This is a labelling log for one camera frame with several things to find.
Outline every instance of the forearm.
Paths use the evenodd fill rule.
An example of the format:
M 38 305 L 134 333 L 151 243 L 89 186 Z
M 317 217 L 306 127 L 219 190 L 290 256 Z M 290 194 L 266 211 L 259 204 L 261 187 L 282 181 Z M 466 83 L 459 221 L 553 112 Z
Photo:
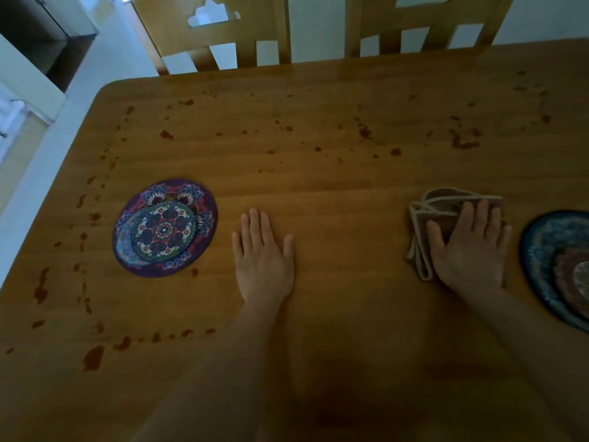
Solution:
M 254 440 L 278 308 L 246 303 L 219 349 L 174 388 L 133 442 Z
M 589 440 L 589 338 L 536 313 L 507 291 L 460 294 L 519 361 L 565 428 Z

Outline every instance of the round patterned coaster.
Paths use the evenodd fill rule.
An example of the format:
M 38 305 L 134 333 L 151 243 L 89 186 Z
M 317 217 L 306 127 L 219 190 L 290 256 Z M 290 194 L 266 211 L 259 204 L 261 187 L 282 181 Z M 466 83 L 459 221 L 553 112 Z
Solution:
M 566 248 L 559 254 L 554 282 L 567 304 L 589 320 L 589 251 Z
M 202 185 L 174 178 L 135 195 L 119 214 L 113 250 L 129 272 L 162 277 L 186 268 L 206 250 L 217 206 Z
M 583 248 L 589 248 L 589 213 L 555 211 L 527 226 L 519 243 L 519 257 L 532 289 L 544 305 L 566 323 L 589 332 L 589 320 L 561 295 L 553 271 L 559 254 Z

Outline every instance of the person's left arm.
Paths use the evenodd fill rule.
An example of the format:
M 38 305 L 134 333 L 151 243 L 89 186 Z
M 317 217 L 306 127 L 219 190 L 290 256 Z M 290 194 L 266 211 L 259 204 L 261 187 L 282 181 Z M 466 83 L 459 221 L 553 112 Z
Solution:
M 245 304 L 218 348 L 173 389 L 132 442 L 255 439 L 268 344 L 295 277 L 293 246 L 289 235 L 280 252 L 265 213 L 242 215 L 233 253 Z

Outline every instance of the human hand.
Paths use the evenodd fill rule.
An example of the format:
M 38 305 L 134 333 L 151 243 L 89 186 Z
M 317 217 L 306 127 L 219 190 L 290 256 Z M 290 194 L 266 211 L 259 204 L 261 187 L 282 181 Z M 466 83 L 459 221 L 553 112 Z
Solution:
M 284 238 L 281 253 L 268 215 L 250 209 L 249 215 L 241 216 L 241 238 L 233 233 L 232 240 L 237 284 L 243 299 L 262 308 L 279 306 L 293 289 L 294 237 Z
M 459 294 L 501 288 L 511 226 L 501 229 L 501 210 L 489 217 L 489 202 L 481 200 L 475 213 L 465 202 L 446 245 L 436 222 L 428 222 L 433 267 L 438 277 Z

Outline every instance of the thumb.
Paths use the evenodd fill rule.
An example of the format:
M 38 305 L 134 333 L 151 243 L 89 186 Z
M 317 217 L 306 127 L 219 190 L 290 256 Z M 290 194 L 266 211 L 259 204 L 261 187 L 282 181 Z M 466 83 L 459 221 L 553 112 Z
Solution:
M 292 234 L 289 234 L 284 238 L 284 244 L 282 249 L 282 254 L 284 258 L 289 262 L 294 262 L 294 254 L 295 254 L 295 238 Z
M 435 254 L 443 252 L 446 248 L 446 244 L 442 237 L 442 230 L 436 222 L 430 220 L 427 223 L 426 228 L 428 230 L 429 248 L 433 257 Z

